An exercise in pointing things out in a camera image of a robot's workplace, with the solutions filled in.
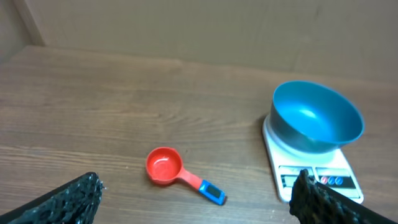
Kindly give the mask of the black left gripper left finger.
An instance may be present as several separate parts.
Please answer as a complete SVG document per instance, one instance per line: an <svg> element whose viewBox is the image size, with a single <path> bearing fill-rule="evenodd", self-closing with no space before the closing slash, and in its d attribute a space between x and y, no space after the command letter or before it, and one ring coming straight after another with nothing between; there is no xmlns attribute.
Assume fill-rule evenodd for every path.
<svg viewBox="0 0 398 224"><path fill-rule="evenodd" d="M104 185L95 172L76 179L1 215L1 223L87 223L94 221Z"/></svg>

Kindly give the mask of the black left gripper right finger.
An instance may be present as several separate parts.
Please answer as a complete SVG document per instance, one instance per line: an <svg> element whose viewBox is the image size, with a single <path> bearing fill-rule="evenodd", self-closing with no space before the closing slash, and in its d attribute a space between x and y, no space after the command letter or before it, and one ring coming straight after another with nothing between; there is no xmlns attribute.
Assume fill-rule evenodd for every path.
<svg viewBox="0 0 398 224"><path fill-rule="evenodd" d="M306 169L294 182L289 207L300 224L397 224L319 183Z"/></svg>

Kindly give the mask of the red measuring scoop blue handle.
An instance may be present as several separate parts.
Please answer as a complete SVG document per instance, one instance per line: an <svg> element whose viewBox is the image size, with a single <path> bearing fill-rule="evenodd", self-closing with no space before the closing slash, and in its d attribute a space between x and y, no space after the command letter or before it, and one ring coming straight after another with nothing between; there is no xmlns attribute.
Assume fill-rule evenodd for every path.
<svg viewBox="0 0 398 224"><path fill-rule="evenodd" d="M182 180L217 205L222 206L227 201L228 197L224 191L186 170L179 152L174 148L153 149L146 159L146 172L155 184L170 185L177 180Z"/></svg>

